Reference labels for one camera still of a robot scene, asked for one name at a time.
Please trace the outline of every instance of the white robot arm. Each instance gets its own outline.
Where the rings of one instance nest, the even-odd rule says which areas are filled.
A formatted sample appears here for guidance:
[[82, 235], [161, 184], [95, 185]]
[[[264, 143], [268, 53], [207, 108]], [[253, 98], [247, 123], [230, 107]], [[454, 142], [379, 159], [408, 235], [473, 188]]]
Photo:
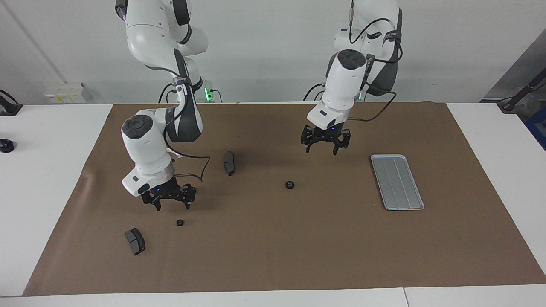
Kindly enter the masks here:
[[[354, 11], [364, 29], [352, 28]], [[389, 93], [394, 85], [401, 52], [402, 10], [395, 0], [355, 0], [351, 3], [349, 28], [334, 38], [340, 52], [334, 54], [326, 72], [322, 99], [307, 114], [316, 128], [305, 126], [301, 135], [306, 151], [319, 141], [334, 143], [334, 155], [347, 147], [351, 133], [343, 129], [361, 91], [374, 96]]]
[[194, 98], [203, 82], [195, 63], [184, 56], [204, 52], [207, 37], [189, 25], [191, 5], [186, 0], [117, 0], [116, 12], [126, 23], [133, 56], [150, 69], [169, 72], [179, 101], [176, 107], [141, 110], [123, 124], [123, 142], [135, 162], [123, 186], [158, 211], [161, 199], [179, 200], [189, 209], [195, 188], [178, 185], [166, 142], [193, 142], [203, 131]]

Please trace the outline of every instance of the wire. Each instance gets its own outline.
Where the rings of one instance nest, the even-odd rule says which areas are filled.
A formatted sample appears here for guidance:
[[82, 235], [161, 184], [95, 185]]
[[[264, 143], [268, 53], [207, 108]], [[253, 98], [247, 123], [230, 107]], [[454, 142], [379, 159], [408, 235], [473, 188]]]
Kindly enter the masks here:
[[[540, 90], [544, 85], [546, 85], [546, 82], [544, 82], [544, 83], [543, 83], [541, 86], [539, 86], [539, 87], [533, 88], [531, 91], [529, 91], [528, 94]], [[512, 98], [514, 98], [514, 97], [515, 97], [515, 96], [510, 96], [510, 97], [506, 97], [506, 98], [500, 99], [500, 100], [497, 101], [497, 103], [503, 102], [503, 101], [508, 100], [508, 99], [512, 99]]]
[[186, 174], [177, 174], [175, 175], [175, 177], [188, 177], [188, 176], [191, 176], [191, 177], [195, 177], [197, 179], [199, 179], [199, 181], [203, 182], [203, 175], [205, 174], [205, 169], [206, 167], [209, 165], [209, 162], [210, 162], [210, 156], [192, 156], [192, 155], [187, 155], [185, 153], [182, 153], [182, 152], [179, 152], [177, 151], [176, 149], [174, 149], [170, 144], [169, 142], [167, 141], [167, 127], [172, 124], [173, 122], [175, 122], [181, 115], [182, 113], [184, 113], [184, 111], [186, 110], [186, 106], [188, 106], [188, 102], [186, 100], [186, 104], [184, 104], [184, 107], [182, 108], [182, 110], [178, 113], [178, 115], [176, 115], [172, 120], [170, 120], [168, 123], [165, 124], [165, 128], [163, 129], [163, 140], [165, 141], [165, 144], [167, 145], [167, 147], [172, 150], [174, 153], [182, 156], [182, 157], [186, 157], [186, 158], [192, 158], [192, 159], [207, 159], [206, 163], [205, 163], [205, 166], [203, 166], [203, 169], [201, 170], [201, 176], [197, 176], [195, 174], [192, 174], [192, 173], [186, 173]]
[[314, 101], [317, 101], [318, 95], [320, 95], [320, 94], [322, 94], [322, 93], [324, 93], [324, 91], [318, 92], [317, 95], [314, 97]]
[[171, 93], [176, 93], [176, 91], [175, 91], [175, 90], [172, 90], [172, 91], [168, 91], [168, 92], [167, 92], [167, 96], [166, 96], [166, 98], [165, 98], [165, 100], [167, 101], [167, 103], [169, 103], [169, 94], [171, 94]]
[[305, 97], [304, 97], [304, 100], [302, 101], [305, 101], [307, 99], [307, 96], [309, 96], [309, 94], [311, 93], [312, 90], [316, 89], [317, 87], [319, 86], [324, 86], [324, 83], [317, 83], [315, 85], [312, 86], [312, 88], [310, 88], [308, 91], [307, 91], [307, 94], [305, 94]]
[[369, 27], [371, 27], [374, 23], [380, 22], [380, 21], [387, 21], [387, 22], [390, 23], [390, 19], [387, 19], [387, 18], [378, 18], [378, 19], [376, 19], [376, 20], [374, 20], [374, 21], [368, 23], [368, 24], [364, 27], [364, 29], [363, 29], [362, 31], [360, 31], [360, 34], [358, 34], [357, 38], [356, 38], [354, 41], [351, 40], [351, 36], [353, 35], [353, 28], [352, 28], [353, 22], [352, 22], [352, 21], [349, 21], [349, 42], [350, 42], [351, 44], [356, 43], [357, 40], [362, 36], [362, 34], [364, 34], [364, 32], [366, 32], [366, 30], [367, 30]]
[[1, 92], [2, 94], [6, 95], [9, 99], [13, 100], [13, 102], [15, 102], [16, 104], [19, 104], [19, 103], [17, 102], [17, 100], [15, 100], [15, 98], [13, 98], [13, 96], [10, 95], [10, 94], [9, 94], [8, 92], [6, 92], [5, 90], [0, 90], [0, 92]]
[[[369, 83], [366, 83], [369, 87], [373, 87], [377, 90], [380, 90], [380, 88], [377, 88]], [[365, 121], [365, 122], [369, 122], [369, 121], [372, 121], [376, 118], [378, 118], [381, 113], [383, 113], [389, 106], [390, 104], [394, 101], [394, 98], [396, 98], [396, 92], [393, 92], [393, 91], [390, 91], [390, 92], [387, 92], [386, 94], [393, 94], [393, 96], [391, 97], [391, 99], [389, 100], [389, 102], [383, 107], [383, 109], [381, 109], [381, 111], [379, 111], [374, 117], [370, 118], [370, 119], [360, 119], [360, 118], [356, 118], [356, 117], [349, 117], [348, 119], [349, 120], [354, 120], [354, 121]]]
[[538, 90], [540, 90], [544, 85], [546, 85], [546, 82], [544, 82], [541, 86], [539, 87], [535, 87], [532, 91], [530, 91], [529, 93], [532, 93], [532, 92], [536, 92]]
[[210, 90], [210, 91], [211, 91], [211, 92], [218, 92], [218, 95], [220, 96], [220, 102], [221, 102], [221, 103], [223, 103], [223, 102], [224, 102], [224, 101], [222, 100], [222, 94], [220, 93], [220, 91], [219, 91], [219, 90], [217, 90], [217, 89], [214, 89], [214, 88], [211, 88], [211, 90]]
[[163, 91], [161, 91], [161, 94], [159, 95], [159, 99], [157, 101], [157, 103], [161, 103], [161, 99], [163, 99], [163, 94], [165, 94], [165, 91], [169, 88], [169, 86], [173, 85], [172, 82], [168, 83], [167, 85], [165, 85], [165, 87], [163, 88]]
[[399, 60], [402, 59], [402, 56], [404, 55], [404, 51], [402, 50], [402, 46], [400, 45], [400, 42], [398, 41], [397, 38], [396, 39], [396, 47], [398, 48], [398, 50], [400, 51], [400, 56], [395, 60], [395, 61], [389, 61], [389, 60], [381, 60], [381, 59], [374, 59], [375, 62], [381, 62], [381, 63], [396, 63], [398, 62]]

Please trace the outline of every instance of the metal tray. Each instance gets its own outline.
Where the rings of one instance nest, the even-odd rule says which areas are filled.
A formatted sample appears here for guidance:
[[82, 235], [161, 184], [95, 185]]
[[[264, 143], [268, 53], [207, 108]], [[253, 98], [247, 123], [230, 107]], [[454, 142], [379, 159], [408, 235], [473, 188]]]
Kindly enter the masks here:
[[373, 155], [371, 161], [387, 210], [425, 208], [405, 156]]

